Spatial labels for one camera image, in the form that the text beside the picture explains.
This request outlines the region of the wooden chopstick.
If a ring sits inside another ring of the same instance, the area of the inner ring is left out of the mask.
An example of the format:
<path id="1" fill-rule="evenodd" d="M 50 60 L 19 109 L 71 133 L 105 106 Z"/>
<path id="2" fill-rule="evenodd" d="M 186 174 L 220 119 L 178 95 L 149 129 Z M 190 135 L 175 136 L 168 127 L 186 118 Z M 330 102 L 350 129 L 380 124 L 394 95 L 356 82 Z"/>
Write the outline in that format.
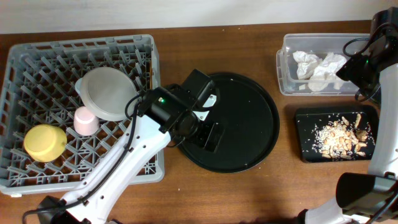
<path id="1" fill-rule="evenodd" d="M 153 90 L 154 87 L 154 64 L 153 62 L 150 63 L 150 89 Z"/>

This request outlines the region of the white round plate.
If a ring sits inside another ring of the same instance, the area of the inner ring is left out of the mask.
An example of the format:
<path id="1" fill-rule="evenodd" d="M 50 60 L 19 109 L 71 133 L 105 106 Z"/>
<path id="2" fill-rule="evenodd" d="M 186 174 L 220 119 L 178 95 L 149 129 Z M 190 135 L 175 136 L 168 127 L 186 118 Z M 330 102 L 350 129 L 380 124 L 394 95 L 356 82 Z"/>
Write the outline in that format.
<path id="1" fill-rule="evenodd" d="M 123 72 L 109 67 L 90 70 L 75 84 L 83 104 L 96 117 L 106 121 L 122 121 L 127 118 L 125 107 L 132 112 L 129 101 L 138 95 L 133 81 Z"/>

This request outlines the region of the small white napkin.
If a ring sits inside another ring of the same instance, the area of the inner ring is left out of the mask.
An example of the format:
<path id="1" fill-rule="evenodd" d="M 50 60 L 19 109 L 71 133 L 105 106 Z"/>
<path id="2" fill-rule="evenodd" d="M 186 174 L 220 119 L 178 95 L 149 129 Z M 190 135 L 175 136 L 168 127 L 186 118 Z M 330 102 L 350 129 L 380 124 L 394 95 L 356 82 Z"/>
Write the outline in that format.
<path id="1" fill-rule="evenodd" d="M 299 80 L 309 79 L 314 70 L 323 61 L 321 58 L 315 54 L 308 54 L 303 51 L 296 51 L 293 53 L 293 58 L 297 62 L 297 78 Z"/>

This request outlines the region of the pink cup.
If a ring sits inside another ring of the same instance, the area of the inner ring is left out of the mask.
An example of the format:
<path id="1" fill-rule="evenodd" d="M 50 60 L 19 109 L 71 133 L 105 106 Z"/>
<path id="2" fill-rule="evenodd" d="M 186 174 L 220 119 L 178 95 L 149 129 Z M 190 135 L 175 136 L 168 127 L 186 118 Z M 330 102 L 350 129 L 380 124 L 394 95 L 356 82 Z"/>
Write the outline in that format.
<path id="1" fill-rule="evenodd" d="M 100 127 L 99 119 L 85 106 L 79 107 L 74 113 L 74 130 L 82 135 L 93 135 Z"/>

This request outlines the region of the large white napkin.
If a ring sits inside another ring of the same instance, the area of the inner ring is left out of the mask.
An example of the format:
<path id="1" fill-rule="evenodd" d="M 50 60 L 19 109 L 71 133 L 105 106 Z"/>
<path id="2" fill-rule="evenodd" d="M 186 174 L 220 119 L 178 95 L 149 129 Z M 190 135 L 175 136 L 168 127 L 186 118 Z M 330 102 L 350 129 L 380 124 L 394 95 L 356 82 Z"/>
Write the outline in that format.
<path id="1" fill-rule="evenodd" d="M 342 55 L 329 52 L 325 59 L 315 67 L 308 87 L 310 90 L 318 92 L 327 87 L 326 81 L 339 80 L 336 73 L 346 63 L 346 58 Z"/>

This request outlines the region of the yellow bowl with food scraps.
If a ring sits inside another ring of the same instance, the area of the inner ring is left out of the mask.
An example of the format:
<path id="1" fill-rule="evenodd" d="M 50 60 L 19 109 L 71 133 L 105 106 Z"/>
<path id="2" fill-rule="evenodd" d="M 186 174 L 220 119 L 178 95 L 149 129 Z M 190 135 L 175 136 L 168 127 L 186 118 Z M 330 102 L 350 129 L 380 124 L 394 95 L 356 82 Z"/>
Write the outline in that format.
<path id="1" fill-rule="evenodd" d="M 23 147 L 31 158 L 51 162 L 62 155 L 67 145 L 67 135 L 59 127 L 40 124 L 30 129 L 24 137 Z"/>

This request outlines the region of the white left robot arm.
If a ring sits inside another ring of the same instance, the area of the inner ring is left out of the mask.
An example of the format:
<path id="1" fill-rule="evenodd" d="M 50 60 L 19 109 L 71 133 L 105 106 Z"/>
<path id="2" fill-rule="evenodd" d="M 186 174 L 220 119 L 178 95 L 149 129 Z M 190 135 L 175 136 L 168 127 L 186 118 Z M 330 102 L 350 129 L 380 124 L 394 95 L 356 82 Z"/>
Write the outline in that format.
<path id="1" fill-rule="evenodd" d="M 131 100 L 130 124 L 95 169 L 61 199 L 47 196 L 38 208 L 41 223 L 106 223 L 118 198 L 145 164 L 173 139 L 215 152 L 223 128 L 207 121 L 208 112 L 221 101 L 216 83 L 194 69 L 181 84 L 147 90 Z"/>

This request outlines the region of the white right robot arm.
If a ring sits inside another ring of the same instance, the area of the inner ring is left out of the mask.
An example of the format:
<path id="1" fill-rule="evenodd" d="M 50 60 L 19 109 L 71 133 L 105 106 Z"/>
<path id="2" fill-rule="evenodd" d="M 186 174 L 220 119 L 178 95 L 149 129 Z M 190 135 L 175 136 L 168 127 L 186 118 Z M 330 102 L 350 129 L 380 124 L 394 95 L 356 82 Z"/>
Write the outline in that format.
<path id="1" fill-rule="evenodd" d="M 335 196 L 296 223 L 374 223 L 397 218 L 397 8 L 374 15 L 365 46 L 337 75 L 358 87 L 358 106 L 295 113 L 304 162 L 368 160 L 366 174 L 341 175 Z"/>

